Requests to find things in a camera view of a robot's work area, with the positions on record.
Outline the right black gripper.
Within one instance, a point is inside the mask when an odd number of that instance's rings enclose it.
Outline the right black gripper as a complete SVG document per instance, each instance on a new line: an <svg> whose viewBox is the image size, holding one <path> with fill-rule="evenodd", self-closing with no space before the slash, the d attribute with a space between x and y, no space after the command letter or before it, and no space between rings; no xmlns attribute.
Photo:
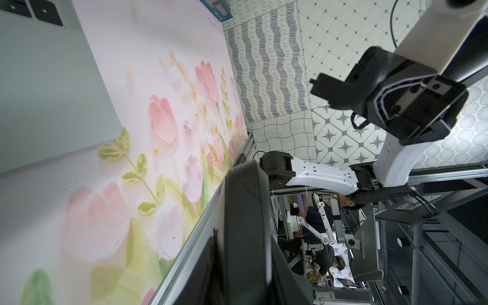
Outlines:
<svg viewBox="0 0 488 305"><path fill-rule="evenodd" d="M311 79L311 94L336 110L351 110L398 138L403 146L446 138L469 92L423 64L380 47L368 48L345 81L326 74Z"/></svg>

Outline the pink floral table mat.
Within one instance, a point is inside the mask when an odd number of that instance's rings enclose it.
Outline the pink floral table mat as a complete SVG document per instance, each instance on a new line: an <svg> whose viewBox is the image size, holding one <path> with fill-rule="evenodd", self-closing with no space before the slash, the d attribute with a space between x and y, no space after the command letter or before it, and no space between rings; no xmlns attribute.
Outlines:
<svg viewBox="0 0 488 305"><path fill-rule="evenodd" d="M121 119L105 146L1 177L2 304L149 304L247 139L199 1L83 1Z"/></svg>

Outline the silver open laptop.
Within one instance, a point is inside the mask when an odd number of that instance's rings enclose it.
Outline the silver open laptop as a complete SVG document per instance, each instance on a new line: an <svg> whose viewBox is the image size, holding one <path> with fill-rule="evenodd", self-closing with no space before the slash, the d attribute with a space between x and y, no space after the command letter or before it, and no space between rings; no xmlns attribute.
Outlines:
<svg viewBox="0 0 488 305"><path fill-rule="evenodd" d="M72 1L1 2L1 171L111 141L121 123Z"/></svg>

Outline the person in dark clothes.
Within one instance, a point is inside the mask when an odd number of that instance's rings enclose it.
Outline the person in dark clothes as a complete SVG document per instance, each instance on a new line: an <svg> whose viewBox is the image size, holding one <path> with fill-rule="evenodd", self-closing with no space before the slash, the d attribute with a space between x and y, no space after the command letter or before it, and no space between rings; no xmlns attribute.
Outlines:
<svg viewBox="0 0 488 305"><path fill-rule="evenodd" d="M343 210L358 210L362 205L355 203L350 197L337 193L337 199L340 208ZM322 201L319 196L319 203L324 203L324 215L329 222L329 226L332 228L334 225L334 215L332 213L332 204L330 201ZM324 225L324 220L320 213L320 209L317 207L318 203L314 203L314 206L305 206L303 212L300 211L297 203L292 204L291 216L297 216L306 221L308 227L299 226L298 232L294 232L294 238L298 240L299 245L302 241L309 245L322 245L322 250L317 251L315 254L315 264L320 269L318 270L318 276L323 278L327 275L330 267L335 267L339 270L345 268L344 259L341 256L334 254L334 248L329 245L324 245L323 239L326 238L327 228Z"/></svg>

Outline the black wireless mouse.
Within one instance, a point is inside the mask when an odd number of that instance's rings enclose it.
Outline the black wireless mouse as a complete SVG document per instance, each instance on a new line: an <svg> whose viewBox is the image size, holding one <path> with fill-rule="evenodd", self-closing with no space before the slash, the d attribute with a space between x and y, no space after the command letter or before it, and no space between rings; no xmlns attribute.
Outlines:
<svg viewBox="0 0 488 305"><path fill-rule="evenodd" d="M288 266L273 231L268 176L254 160L232 168L216 227L175 304L312 304L311 283Z"/></svg>

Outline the dark grey network switch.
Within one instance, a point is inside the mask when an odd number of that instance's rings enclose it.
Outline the dark grey network switch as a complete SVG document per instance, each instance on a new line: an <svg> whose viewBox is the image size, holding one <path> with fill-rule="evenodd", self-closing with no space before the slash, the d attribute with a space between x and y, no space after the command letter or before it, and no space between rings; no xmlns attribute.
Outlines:
<svg viewBox="0 0 488 305"><path fill-rule="evenodd" d="M200 0L200 1L220 22L229 20L233 17L228 0Z"/></svg>

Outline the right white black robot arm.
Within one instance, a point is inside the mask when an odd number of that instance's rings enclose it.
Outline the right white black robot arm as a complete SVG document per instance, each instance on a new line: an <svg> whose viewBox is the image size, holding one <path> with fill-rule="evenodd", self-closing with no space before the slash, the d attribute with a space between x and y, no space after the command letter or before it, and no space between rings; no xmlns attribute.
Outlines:
<svg viewBox="0 0 488 305"><path fill-rule="evenodd" d="M356 203L410 193L419 157L446 138L468 100L469 82L487 72L486 1L433 1L393 52L368 48L344 81L320 74L312 95L386 132L375 162L336 168L278 151L260 166L273 191L292 186L350 195Z"/></svg>

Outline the aluminium mounting rail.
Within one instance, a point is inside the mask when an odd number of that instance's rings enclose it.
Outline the aluminium mounting rail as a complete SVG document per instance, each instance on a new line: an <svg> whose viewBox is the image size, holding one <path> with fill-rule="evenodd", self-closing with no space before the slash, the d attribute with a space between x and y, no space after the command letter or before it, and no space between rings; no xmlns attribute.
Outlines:
<svg viewBox="0 0 488 305"><path fill-rule="evenodd" d="M254 139L252 134L249 133L230 170L247 161L252 161L253 148ZM151 304L175 304L175 300L182 292L185 284L187 284L190 273L196 266L207 240L212 236L216 227L219 213L219 197L223 190L223 181L213 195L209 206L197 222L196 227L191 232L189 240L184 244L169 273L156 291L155 296L150 302Z"/></svg>

